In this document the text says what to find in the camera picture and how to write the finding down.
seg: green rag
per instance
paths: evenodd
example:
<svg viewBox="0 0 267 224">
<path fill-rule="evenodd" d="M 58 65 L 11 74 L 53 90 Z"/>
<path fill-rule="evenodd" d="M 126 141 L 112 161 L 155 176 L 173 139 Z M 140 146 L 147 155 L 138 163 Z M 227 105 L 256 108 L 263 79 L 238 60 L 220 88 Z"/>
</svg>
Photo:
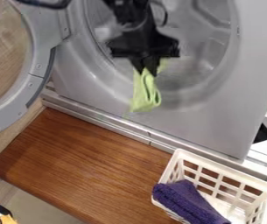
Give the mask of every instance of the green rag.
<svg viewBox="0 0 267 224">
<path fill-rule="evenodd" d="M 161 94 L 156 87 L 154 76 L 146 68 L 142 74 L 134 70 L 134 94 L 130 112 L 149 112 L 160 104 Z"/>
</svg>

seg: white plastic basket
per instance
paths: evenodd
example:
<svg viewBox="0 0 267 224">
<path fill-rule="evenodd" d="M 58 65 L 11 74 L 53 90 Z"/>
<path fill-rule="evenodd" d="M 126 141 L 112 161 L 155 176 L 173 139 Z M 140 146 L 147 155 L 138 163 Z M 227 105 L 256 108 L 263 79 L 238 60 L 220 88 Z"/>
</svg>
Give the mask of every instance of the white plastic basket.
<svg viewBox="0 0 267 224">
<path fill-rule="evenodd" d="M 176 150 L 159 183 L 182 179 L 192 181 L 210 205 L 233 224 L 267 224 L 267 182 L 191 152 Z M 189 223 L 155 199 L 151 201 L 173 219 Z"/>
</svg>

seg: washing machine drum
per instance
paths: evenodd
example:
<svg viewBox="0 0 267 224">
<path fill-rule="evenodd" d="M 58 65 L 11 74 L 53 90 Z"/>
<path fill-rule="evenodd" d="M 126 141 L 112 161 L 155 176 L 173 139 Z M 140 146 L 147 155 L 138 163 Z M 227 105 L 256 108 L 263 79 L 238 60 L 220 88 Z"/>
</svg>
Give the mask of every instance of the washing machine drum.
<svg viewBox="0 0 267 224">
<path fill-rule="evenodd" d="M 111 57 L 107 47 L 111 39 L 122 35 L 122 28 L 117 25 L 115 15 L 102 0 L 83 2 L 84 19 L 98 46 L 98 53 L 114 67 L 111 74 L 123 80 L 121 87 L 114 88 L 114 94 L 127 102 L 132 95 L 133 67 L 127 59 Z M 204 102 L 229 74 L 220 71 L 220 64 L 229 60 L 232 63 L 236 56 L 238 18 L 234 1 L 150 2 L 158 31 L 177 39 L 180 49 L 178 59 L 165 59 L 162 62 L 162 72 L 156 79 L 163 98 L 161 107 L 184 109 Z M 232 49 L 227 53 L 230 44 Z M 124 93 L 123 86 L 128 86 L 126 89 L 130 91 Z"/>
<path fill-rule="evenodd" d="M 250 142 L 267 108 L 267 0 L 150 2 L 158 31 L 179 41 L 180 57 L 165 59 L 155 80 L 162 105 L 129 118 L 210 148 L 220 148 L 208 140 L 223 130 L 215 124 L 229 119 L 234 131 L 247 130 Z M 120 35 L 102 0 L 73 0 L 65 10 L 0 0 L 0 130 L 26 113 L 53 64 L 60 95 L 123 116 L 133 93 L 133 66 L 111 57 L 108 48 Z M 251 128 L 236 121 L 241 116 Z"/>
</svg>

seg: wooden board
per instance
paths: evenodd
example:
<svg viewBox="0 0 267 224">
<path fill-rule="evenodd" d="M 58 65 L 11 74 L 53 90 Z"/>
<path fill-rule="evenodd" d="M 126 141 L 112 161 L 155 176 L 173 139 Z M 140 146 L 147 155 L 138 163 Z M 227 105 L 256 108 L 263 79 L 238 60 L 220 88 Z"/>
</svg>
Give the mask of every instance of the wooden board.
<svg viewBox="0 0 267 224">
<path fill-rule="evenodd" d="M 8 129 L 0 132 L 0 152 L 2 152 L 9 143 L 28 125 L 32 120 L 43 111 L 41 99 L 37 99 L 28 112 L 17 122 L 12 124 Z"/>
<path fill-rule="evenodd" d="M 88 223 L 169 224 L 151 189 L 170 157 L 48 108 L 0 154 L 0 178 Z"/>
</svg>

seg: purple towel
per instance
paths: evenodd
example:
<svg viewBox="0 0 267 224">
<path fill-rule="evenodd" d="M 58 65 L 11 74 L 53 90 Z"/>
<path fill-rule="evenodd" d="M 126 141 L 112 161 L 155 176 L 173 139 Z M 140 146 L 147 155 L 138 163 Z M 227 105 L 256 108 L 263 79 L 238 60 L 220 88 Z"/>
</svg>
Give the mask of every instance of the purple towel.
<svg viewBox="0 0 267 224">
<path fill-rule="evenodd" d="M 173 184 L 157 184 L 153 197 L 191 224 L 230 224 L 198 193 L 193 183 L 181 180 Z"/>
</svg>

